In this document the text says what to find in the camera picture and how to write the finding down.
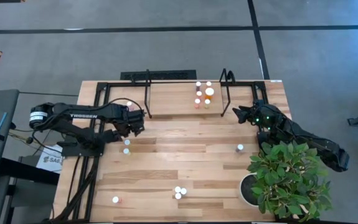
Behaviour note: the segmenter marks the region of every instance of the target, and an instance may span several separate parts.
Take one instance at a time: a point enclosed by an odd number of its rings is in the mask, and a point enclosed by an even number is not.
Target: label
[[[71,114],[72,118],[97,118],[97,115],[91,114]]]
[[[31,118],[29,118],[29,121],[33,121],[33,120],[36,120],[36,119],[39,119],[39,120],[43,120],[43,116],[31,116]]]
[[[45,112],[32,112],[30,116],[47,116]]]

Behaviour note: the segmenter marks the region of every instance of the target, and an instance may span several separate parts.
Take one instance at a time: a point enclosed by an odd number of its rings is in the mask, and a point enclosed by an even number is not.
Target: plant pot
[[[256,173],[251,173],[246,175],[240,182],[240,196],[241,198],[251,206],[258,206],[258,199],[253,196],[251,188],[253,184],[256,183],[257,179],[255,177]]]

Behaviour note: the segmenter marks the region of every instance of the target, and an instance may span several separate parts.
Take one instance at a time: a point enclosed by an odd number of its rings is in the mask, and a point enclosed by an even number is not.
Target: black line on floor
[[[260,59],[260,63],[261,63],[261,72],[262,72],[263,78],[265,80],[269,80],[270,75],[268,74],[265,51],[263,49],[263,44],[261,42],[258,20],[256,17],[256,12],[255,12],[255,6],[253,5],[252,0],[248,0],[248,6],[249,6],[249,12],[251,15],[251,20],[252,20],[253,35],[255,36],[255,42],[256,42],[258,55],[259,55],[259,59]]]
[[[250,26],[195,26],[195,27],[133,27],[133,28],[91,28],[91,29],[28,29],[0,30],[0,34],[78,34],[114,32],[177,32],[177,31],[235,31],[253,30]]]
[[[358,25],[332,26],[260,26],[259,30],[358,30]]]
[[[34,92],[24,92],[24,91],[20,91],[19,93],[22,93],[22,94],[32,94],[32,95],[47,95],[47,96],[75,96],[75,97],[78,97],[78,96],[79,96],[79,95],[71,95],[71,94],[34,93]]]

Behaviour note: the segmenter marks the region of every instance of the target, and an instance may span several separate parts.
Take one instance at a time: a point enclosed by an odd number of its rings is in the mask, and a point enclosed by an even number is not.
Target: white paper
[[[62,147],[59,145],[47,146],[51,149],[62,151]],[[43,170],[52,171],[55,173],[60,173],[62,169],[62,156],[58,152],[54,152],[50,149],[43,148],[43,152],[40,155],[39,161],[37,161],[36,168]]]

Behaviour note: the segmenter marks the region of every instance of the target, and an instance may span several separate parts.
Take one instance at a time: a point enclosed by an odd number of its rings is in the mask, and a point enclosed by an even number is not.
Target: wood grain
[[[266,81],[270,104],[291,117],[283,84]],[[96,81],[85,81],[78,104],[92,105]],[[222,89],[223,104],[227,94]],[[239,222],[272,221],[238,196],[241,179],[248,173],[249,157],[259,152],[257,127],[238,124],[231,108],[252,105],[249,87],[230,87],[231,105],[220,115],[167,115],[145,117],[145,128],[136,138],[130,136],[131,155],[122,153],[122,142],[107,144],[100,159],[91,222]],[[109,100],[127,97],[144,108],[143,87],[116,87]],[[126,104],[125,100],[117,103]],[[74,124],[87,127],[90,122],[75,119]],[[113,128],[107,124],[105,129]],[[237,144],[244,145],[236,153]],[[65,207],[76,158],[64,160],[55,194],[55,214]],[[78,166],[73,194],[77,189]],[[174,188],[185,187],[187,194],[174,198]],[[112,203],[119,196],[122,202]],[[84,216],[87,192],[82,198],[80,217]]]
[[[192,114],[221,114],[223,113],[222,88],[219,82],[212,83],[214,89],[213,98],[208,109],[205,109],[206,84],[201,85],[201,103],[199,109],[194,108],[195,94],[194,83],[156,83],[151,84],[150,112],[158,115],[192,115]]]

